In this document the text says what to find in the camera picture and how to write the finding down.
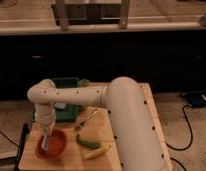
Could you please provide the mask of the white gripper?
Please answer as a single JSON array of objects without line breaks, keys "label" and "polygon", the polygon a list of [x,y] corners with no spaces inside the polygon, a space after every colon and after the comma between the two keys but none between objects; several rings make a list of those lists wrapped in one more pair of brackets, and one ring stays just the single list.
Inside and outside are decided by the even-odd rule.
[{"label": "white gripper", "polygon": [[44,133],[51,133],[55,125],[55,109],[52,103],[35,105],[35,121]]}]

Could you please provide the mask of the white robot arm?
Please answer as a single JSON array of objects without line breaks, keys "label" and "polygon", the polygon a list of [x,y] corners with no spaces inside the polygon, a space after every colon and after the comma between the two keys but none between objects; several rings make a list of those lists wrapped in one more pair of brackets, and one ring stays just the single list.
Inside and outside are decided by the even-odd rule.
[{"label": "white robot arm", "polygon": [[32,86],[27,97],[35,104],[35,117],[43,128],[55,121],[52,105],[57,102],[107,109],[121,171],[172,171],[159,122],[135,80],[118,77],[102,86],[58,88],[45,79]]}]

